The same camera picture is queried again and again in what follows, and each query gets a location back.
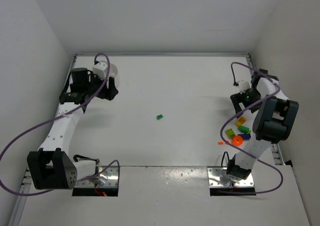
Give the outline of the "yellow lego brick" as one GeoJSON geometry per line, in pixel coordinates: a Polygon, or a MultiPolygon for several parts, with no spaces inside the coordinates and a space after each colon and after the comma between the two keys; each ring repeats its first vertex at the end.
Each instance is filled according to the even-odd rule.
{"type": "Polygon", "coordinates": [[[242,126],[246,121],[247,121],[247,119],[245,117],[241,116],[236,120],[235,125],[237,127],[242,126]]]}

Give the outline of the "metal base plate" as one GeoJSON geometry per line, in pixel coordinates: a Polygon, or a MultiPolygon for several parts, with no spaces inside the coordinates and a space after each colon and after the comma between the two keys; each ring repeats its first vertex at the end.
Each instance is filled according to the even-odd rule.
{"type": "Polygon", "coordinates": [[[118,188],[119,169],[116,166],[109,167],[106,171],[99,174],[98,177],[78,181],[75,189],[117,189],[118,188]]]}
{"type": "Polygon", "coordinates": [[[226,167],[207,167],[207,174],[211,189],[253,188],[255,186],[251,173],[247,179],[240,181],[230,178],[226,167]]]}

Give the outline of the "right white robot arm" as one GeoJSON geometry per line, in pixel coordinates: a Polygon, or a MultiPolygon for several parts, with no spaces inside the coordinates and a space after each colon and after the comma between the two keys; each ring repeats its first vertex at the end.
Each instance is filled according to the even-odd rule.
{"type": "Polygon", "coordinates": [[[236,153],[227,164],[226,174],[234,182],[245,180],[252,172],[257,159],[271,145],[285,141],[295,122],[299,103],[290,100],[279,87],[279,79],[269,75],[265,69],[254,72],[251,82],[236,82],[239,93],[230,96],[237,114],[242,115],[241,106],[257,112],[252,125],[252,136],[243,150],[236,153]]]}

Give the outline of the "white divided round container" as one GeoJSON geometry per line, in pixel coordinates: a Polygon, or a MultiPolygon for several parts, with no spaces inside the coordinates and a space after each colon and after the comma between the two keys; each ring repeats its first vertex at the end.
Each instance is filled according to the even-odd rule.
{"type": "Polygon", "coordinates": [[[118,68],[113,63],[111,63],[110,65],[110,72],[107,80],[107,85],[109,85],[109,83],[111,82],[111,78],[114,79],[114,85],[118,89],[120,84],[120,75],[118,68]]]}

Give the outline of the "orange round lego piece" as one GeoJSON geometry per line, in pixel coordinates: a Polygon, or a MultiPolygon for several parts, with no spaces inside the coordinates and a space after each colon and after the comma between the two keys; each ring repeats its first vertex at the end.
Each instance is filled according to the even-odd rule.
{"type": "Polygon", "coordinates": [[[242,138],[242,136],[240,135],[236,135],[233,139],[232,139],[232,144],[236,147],[241,146],[244,142],[244,139],[242,138]]]}

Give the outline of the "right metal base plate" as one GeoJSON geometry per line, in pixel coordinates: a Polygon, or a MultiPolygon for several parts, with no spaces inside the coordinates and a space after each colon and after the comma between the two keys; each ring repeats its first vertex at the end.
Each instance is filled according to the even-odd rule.
{"type": "Polygon", "coordinates": [[[240,181],[230,178],[226,167],[207,167],[207,174],[211,189],[253,188],[255,186],[251,173],[247,179],[240,181]]]}

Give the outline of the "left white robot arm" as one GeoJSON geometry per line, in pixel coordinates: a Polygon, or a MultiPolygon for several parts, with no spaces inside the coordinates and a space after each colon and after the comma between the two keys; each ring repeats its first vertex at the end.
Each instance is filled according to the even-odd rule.
{"type": "Polygon", "coordinates": [[[80,118],[86,112],[87,100],[111,101],[119,93],[118,69],[99,62],[91,70],[80,67],[70,71],[59,96],[58,119],[38,150],[29,152],[27,164],[34,187],[38,190],[73,189],[82,179],[98,173],[99,159],[69,155],[70,144],[80,118]]]}

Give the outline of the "small green lego piece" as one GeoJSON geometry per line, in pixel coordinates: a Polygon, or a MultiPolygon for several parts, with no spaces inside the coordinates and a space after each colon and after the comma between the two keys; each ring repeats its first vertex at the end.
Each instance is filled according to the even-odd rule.
{"type": "Polygon", "coordinates": [[[156,119],[157,119],[157,120],[160,120],[160,119],[162,119],[163,117],[164,117],[164,116],[163,116],[162,114],[160,114],[160,115],[157,115],[157,116],[156,116],[156,119]]]}

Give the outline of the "blue lego brick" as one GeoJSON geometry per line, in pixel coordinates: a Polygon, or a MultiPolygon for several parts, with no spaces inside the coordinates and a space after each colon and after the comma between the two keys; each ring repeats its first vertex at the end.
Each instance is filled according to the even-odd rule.
{"type": "Polygon", "coordinates": [[[244,141],[248,141],[251,138],[251,135],[249,133],[241,133],[241,134],[238,134],[238,136],[242,137],[244,141]]]}

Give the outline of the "lime green lego brick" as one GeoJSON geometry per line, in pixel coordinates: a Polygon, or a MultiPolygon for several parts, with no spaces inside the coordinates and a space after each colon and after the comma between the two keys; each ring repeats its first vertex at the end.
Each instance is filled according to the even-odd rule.
{"type": "Polygon", "coordinates": [[[233,139],[234,137],[236,137],[236,134],[232,128],[227,129],[225,133],[229,139],[233,139]]]}

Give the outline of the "dark green lego brick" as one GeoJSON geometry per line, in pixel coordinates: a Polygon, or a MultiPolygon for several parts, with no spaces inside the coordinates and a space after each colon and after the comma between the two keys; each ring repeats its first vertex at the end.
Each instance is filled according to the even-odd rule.
{"type": "Polygon", "coordinates": [[[251,133],[251,130],[249,127],[246,127],[246,126],[243,126],[243,125],[240,125],[237,127],[238,130],[243,133],[243,134],[250,134],[251,133]]]}

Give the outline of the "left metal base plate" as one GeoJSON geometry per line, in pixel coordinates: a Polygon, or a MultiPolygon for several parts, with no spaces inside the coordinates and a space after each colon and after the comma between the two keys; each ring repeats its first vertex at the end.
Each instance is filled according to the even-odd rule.
{"type": "Polygon", "coordinates": [[[98,177],[78,181],[75,189],[117,189],[118,188],[119,169],[116,166],[109,167],[106,171],[99,174],[98,177]]]}

